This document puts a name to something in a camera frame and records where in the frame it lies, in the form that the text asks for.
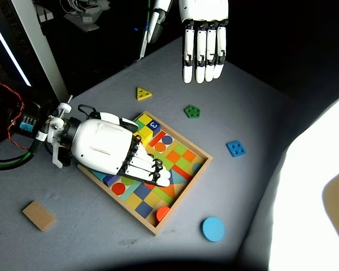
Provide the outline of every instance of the gray table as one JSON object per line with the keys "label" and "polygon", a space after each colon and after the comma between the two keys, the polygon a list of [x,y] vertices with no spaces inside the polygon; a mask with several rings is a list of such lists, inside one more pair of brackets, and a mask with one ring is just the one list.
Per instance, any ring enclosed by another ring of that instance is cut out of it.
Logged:
{"label": "gray table", "polygon": [[[138,86],[152,91],[153,97],[138,102]],[[154,237],[75,165],[52,165],[43,148],[25,166],[0,172],[0,270],[84,270],[154,259],[234,258],[267,185],[264,168],[273,131],[288,101],[230,63],[220,79],[184,84],[178,39],[76,97],[70,115],[84,120],[76,110],[80,103],[129,119],[148,110],[214,159]],[[201,109],[200,119],[185,116],[189,104]],[[246,155],[231,157],[225,144],[234,140],[243,143]],[[0,158],[19,153],[8,141],[0,143]],[[32,200],[58,219],[47,232],[21,212]],[[201,235],[200,223],[209,216],[225,223],[221,242],[210,243]]]}

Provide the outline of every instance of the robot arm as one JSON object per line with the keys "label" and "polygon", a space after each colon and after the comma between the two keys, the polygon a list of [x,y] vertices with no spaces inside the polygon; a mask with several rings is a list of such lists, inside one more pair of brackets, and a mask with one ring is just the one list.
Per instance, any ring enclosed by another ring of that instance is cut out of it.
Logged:
{"label": "robot arm", "polygon": [[[62,103],[58,108],[70,112],[69,107]],[[82,108],[90,108],[92,112],[87,114]],[[58,150],[65,147],[80,164],[97,172],[121,175],[151,185],[170,185],[171,174],[162,161],[148,155],[141,138],[133,136],[138,130],[136,123],[107,112],[97,112],[83,104],[78,109],[86,114],[86,121],[63,120],[62,114],[50,119],[47,141],[53,145],[55,165],[63,166],[58,160]]]}
{"label": "robot arm", "polygon": [[[157,25],[163,22],[170,4],[169,0],[156,1],[150,28],[151,26],[154,28],[154,22],[157,22]],[[191,82],[194,65],[198,83],[203,83],[205,79],[210,82],[213,78],[219,78],[226,57],[228,0],[179,0],[179,8],[181,21],[185,25],[184,82]],[[148,42],[153,42],[153,33],[153,31],[148,31]],[[197,37],[197,48],[194,55],[195,36]]]}

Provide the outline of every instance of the orange circle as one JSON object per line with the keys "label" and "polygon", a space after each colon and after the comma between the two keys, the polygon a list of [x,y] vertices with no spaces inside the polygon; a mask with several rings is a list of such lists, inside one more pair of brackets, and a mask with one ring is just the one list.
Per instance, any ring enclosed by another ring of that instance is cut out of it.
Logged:
{"label": "orange circle", "polygon": [[116,194],[116,195],[121,195],[125,192],[125,185],[122,184],[121,182],[115,183],[112,186],[112,191]]}
{"label": "orange circle", "polygon": [[160,222],[164,218],[166,213],[168,213],[169,210],[170,210],[170,208],[168,206],[160,207],[157,210],[157,212],[156,212],[156,220],[157,220],[157,222]]}
{"label": "orange circle", "polygon": [[166,145],[162,142],[158,142],[154,147],[156,151],[164,151],[166,149]]}

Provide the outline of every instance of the wooden puzzle board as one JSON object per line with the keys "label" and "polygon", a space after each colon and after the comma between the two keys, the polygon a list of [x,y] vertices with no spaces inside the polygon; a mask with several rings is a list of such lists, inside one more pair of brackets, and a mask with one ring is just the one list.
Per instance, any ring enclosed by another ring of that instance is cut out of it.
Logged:
{"label": "wooden puzzle board", "polygon": [[[171,172],[169,187],[148,185],[126,177],[91,172],[80,165],[78,167],[139,222],[157,234],[209,165],[212,157],[148,112],[144,112],[135,121],[140,127],[140,134],[145,134],[149,128],[154,131],[155,135],[142,141],[146,151],[161,159]],[[153,129],[156,126],[154,123],[159,124],[160,129]],[[170,209],[163,220],[157,223],[156,211],[163,206]]]}

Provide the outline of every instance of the red rectangle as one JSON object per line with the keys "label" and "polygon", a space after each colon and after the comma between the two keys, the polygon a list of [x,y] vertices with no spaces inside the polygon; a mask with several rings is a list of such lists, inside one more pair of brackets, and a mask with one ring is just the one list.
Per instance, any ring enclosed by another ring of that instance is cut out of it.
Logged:
{"label": "red rectangle", "polygon": [[178,166],[174,165],[172,167],[172,169],[177,172],[179,175],[181,175],[182,177],[184,177],[187,181],[192,180],[191,175],[187,174],[186,172],[184,172],[182,169],[180,169]]}
{"label": "red rectangle", "polygon": [[166,133],[164,131],[161,131],[150,143],[149,143],[149,146],[153,147],[154,145],[156,145],[156,143],[158,141],[160,141],[160,139],[162,137],[164,137]]}

